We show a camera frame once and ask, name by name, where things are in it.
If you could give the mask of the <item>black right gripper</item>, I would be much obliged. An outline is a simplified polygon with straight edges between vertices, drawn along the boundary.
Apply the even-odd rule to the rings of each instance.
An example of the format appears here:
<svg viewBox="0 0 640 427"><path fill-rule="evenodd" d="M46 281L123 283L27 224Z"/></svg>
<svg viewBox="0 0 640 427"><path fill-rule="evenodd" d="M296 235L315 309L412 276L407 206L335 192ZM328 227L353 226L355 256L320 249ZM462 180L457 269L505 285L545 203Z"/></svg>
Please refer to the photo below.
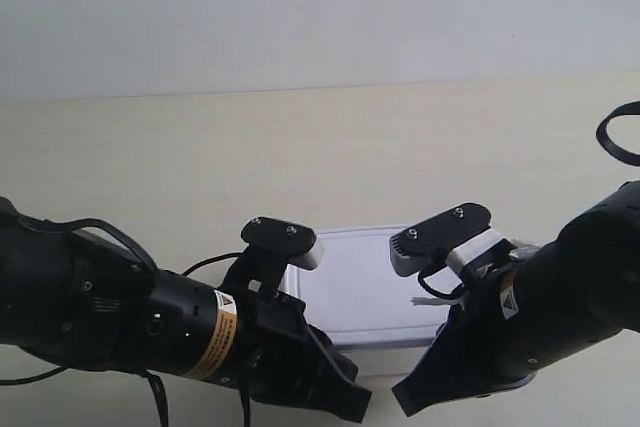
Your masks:
<svg viewBox="0 0 640 427"><path fill-rule="evenodd" d="M473 397L514 390L537 374L534 317L538 281L528 271L497 271L465 289L413 370L391 392L407 417Z"/></svg>

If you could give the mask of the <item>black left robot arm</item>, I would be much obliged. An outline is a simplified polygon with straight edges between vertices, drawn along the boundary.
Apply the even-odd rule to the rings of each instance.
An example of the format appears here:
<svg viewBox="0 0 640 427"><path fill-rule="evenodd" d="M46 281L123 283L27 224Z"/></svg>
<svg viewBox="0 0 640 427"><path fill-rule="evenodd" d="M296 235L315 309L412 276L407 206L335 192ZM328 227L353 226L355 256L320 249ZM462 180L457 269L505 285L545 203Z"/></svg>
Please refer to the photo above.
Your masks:
<svg viewBox="0 0 640 427"><path fill-rule="evenodd" d="M284 292L285 271L315 269L310 227L265 216L242 229L217 286L160 268L135 240L97 218L41 220L1 202L1 341L67 370L147 380L169 421L162 376L235 390L252 402L361 422L371 392L357 366Z"/></svg>

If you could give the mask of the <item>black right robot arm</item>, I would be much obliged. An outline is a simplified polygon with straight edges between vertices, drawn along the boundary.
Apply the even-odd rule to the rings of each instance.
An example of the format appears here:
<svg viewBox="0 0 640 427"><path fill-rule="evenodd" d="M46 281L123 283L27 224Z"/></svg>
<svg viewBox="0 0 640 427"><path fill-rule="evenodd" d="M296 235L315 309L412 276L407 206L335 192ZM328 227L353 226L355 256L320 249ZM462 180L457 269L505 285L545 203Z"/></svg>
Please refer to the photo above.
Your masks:
<svg viewBox="0 0 640 427"><path fill-rule="evenodd" d="M426 302L449 311L414 369L393 388L407 416L512 391L552 364L639 328L639 185L629 181L544 246L518 246L464 203L390 238L390 259L420 284L458 277Z"/></svg>

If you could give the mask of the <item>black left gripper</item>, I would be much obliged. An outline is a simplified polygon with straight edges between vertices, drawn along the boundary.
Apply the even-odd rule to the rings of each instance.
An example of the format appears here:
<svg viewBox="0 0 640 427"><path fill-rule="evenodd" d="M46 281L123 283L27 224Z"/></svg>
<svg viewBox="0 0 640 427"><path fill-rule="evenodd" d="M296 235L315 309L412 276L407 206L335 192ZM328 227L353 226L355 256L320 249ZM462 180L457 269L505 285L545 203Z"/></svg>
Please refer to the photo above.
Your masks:
<svg viewBox="0 0 640 427"><path fill-rule="evenodd" d="M302 301L282 293L270 302L256 294L236 300L238 331L227 372L242 399L363 421L372 391L355 382L357 366L306 321Z"/></svg>

